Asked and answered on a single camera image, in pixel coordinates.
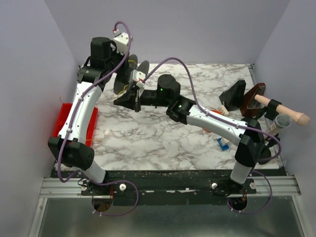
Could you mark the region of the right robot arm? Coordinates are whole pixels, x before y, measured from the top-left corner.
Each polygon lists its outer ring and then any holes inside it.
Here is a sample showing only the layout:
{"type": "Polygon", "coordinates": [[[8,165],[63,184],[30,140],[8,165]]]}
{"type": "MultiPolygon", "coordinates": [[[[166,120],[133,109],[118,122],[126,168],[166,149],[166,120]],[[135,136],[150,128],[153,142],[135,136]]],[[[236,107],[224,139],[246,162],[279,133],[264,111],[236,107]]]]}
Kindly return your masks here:
{"type": "Polygon", "coordinates": [[[197,126],[227,139],[237,147],[230,179],[237,184],[244,184],[265,145],[259,122],[254,119],[234,120],[199,106],[180,94],[181,85],[170,74],[158,78],[156,90],[145,89],[142,77],[141,73],[135,79],[117,76],[114,93],[125,93],[114,104],[135,112],[139,112],[141,106],[166,107],[166,114],[173,121],[197,126]]]}

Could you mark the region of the black cable spool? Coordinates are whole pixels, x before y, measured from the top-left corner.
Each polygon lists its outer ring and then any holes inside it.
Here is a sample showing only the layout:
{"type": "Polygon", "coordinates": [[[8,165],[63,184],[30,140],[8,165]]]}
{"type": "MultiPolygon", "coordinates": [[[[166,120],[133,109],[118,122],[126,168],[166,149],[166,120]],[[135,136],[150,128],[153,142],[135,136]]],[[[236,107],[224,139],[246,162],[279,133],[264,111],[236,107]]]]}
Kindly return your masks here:
{"type": "Polygon", "coordinates": [[[114,82],[114,94],[119,95],[119,93],[124,90],[124,87],[130,84],[133,73],[142,72],[147,75],[149,67],[149,61],[145,60],[138,65],[138,57],[135,54],[129,55],[127,63],[117,72],[114,82]]]}

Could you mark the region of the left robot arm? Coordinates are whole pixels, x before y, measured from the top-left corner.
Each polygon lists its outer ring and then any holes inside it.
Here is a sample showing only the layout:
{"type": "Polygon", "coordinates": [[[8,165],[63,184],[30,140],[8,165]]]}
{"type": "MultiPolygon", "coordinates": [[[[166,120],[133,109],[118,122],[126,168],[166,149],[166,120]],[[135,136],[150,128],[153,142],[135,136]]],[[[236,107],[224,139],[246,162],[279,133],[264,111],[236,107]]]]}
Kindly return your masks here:
{"type": "Polygon", "coordinates": [[[130,36],[122,33],[113,39],[96,37],[90,43],[90,56],[78,71],[76,91],[68,117],[48,146],[61,165],[80,171],[95,183],[104,183],[106,171],[94,161],[94,150],[86,145],[88,125],[105,84],[113,73],[128,67],[130,36]]]}

